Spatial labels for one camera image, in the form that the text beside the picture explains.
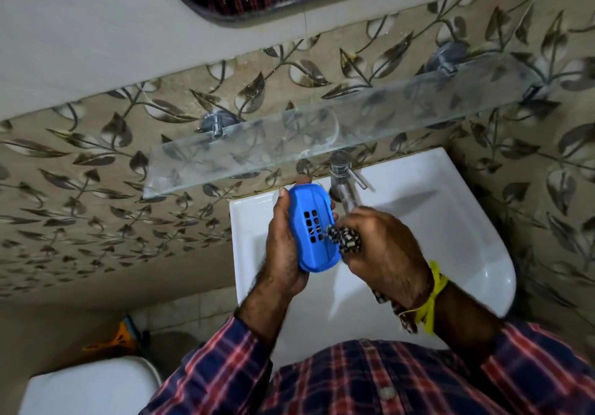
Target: white sink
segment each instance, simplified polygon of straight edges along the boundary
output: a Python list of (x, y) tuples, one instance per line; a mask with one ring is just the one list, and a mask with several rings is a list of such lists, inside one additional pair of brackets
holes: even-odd
[[(512, 261), (479, 203), (442, 148), (367, 168), (355, 186), (362, 205), (392, 213), (411, 228), (428, 260), (496, 314), (504, 316), (515, 294)], [(326, 190), (330, 178), (315, 181)], [(237, 300), (248, 294), (265, 252), (277, 191), (230, 203)], [(410, 335), (390, 304), (378, 304), (368, 286), (345, 263), (313, 273), (289, 308), (274, 369), (306, 359), (333, 344), (357, 338), (400, 340), (446, 348), (423, 331)]]

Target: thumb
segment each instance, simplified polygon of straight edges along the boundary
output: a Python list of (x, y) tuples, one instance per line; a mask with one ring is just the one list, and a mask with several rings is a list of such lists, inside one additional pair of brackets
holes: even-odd
[(289, 196), (289, 192), (283, 187), (279, 188), (279, 198), (277, 198), (277, 203), (272, 209), (274, 216), (287, 216), (291, 203), (292, 198)]

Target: bracelet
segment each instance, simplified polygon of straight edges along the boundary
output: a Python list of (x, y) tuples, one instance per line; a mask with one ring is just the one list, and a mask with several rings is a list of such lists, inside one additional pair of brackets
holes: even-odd
[(432, 271), (432, 277), (434, 277), (434, 290), (432, 290), (429, 299), (423, 306), (419, 308), (413, 308), (412, 310), (406, 310), (405, 312), (399, 313), (399, 316), (404, 313), (416, 312), (415, 323), (423, 323), (425, 331), (428, 334), (433, 335), (436, 297), (442, 290), (444, 290), (444, 287), (450, 279), (440, 272), (438, 263), (434, 260), (430, 260), (430, 270)]

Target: blue soap dish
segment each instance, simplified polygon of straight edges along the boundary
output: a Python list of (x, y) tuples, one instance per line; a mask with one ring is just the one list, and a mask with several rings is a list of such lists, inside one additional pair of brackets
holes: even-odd
[(338, 245), (324, 234), (334, 224), (331, 199), (322, 186), (295, 185), (289, 190), (291, 205), (289, 222), (297, 244), (300, 268), (307, 272), (322, 272), (341, 259)]

